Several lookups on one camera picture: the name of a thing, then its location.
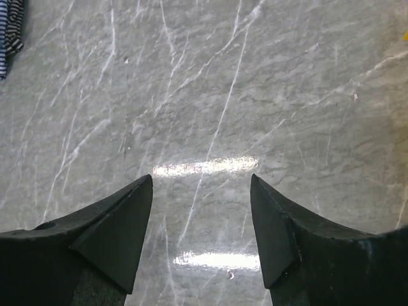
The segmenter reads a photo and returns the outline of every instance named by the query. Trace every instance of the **striped fabric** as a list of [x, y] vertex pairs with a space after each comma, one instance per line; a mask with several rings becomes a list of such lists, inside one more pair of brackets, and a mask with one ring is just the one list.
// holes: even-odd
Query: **striped fabric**
[[24, 46], [21, 42], [23, 14], [23, 0], [8, 0], [8, 25], [5, 38], [6, 57], [19, 53]]
[[6, 48], [4, 45], [7, 26], [7, 0], [0, 0], [0, 80], [7, 74]]

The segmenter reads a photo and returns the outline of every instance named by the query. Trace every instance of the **glossy floor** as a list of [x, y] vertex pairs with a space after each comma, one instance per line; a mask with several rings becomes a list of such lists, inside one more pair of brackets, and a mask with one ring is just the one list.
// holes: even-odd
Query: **glossy floor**
[[271, 305], [252, 173], [335, 222], [408, 223], [405, 0], [35, 0], [0, 83], [0, 230], [154, 177], [127, 305]]

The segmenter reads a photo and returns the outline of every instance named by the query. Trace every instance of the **striped clothing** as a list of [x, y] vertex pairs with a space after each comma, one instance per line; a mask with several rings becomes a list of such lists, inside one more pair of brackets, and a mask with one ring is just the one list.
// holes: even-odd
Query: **striped clothing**
[[0, 80], [7, 74], [5, 36], [7, 27], [7, 0], [0, 0]]
[[19, 53], [24, 46], [21, 42], [23, 15], [23, 0], [8, 0], [8, 24], [5, 37], [6, 56]]

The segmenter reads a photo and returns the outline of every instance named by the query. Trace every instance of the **gray marble tile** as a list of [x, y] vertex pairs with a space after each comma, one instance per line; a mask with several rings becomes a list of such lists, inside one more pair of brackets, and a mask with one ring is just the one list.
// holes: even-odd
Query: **gray marble tile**
[[404, 0], [37, 0], [0, 84], [0, 230], [137, 177], [154, 202], [127, 305], [271, 305], [257, 173], [322, 216], [408, 223]]

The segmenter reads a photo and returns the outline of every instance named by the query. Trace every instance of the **marble floor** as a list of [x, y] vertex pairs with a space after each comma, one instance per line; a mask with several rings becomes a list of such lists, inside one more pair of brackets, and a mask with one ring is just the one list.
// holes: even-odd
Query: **marble floor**
[[151, 173], [126, 305], [271, 305], [252, 173], [352, 228], [408, 223], [406, 4], [31, 1], [0, 83], [0, 230]]

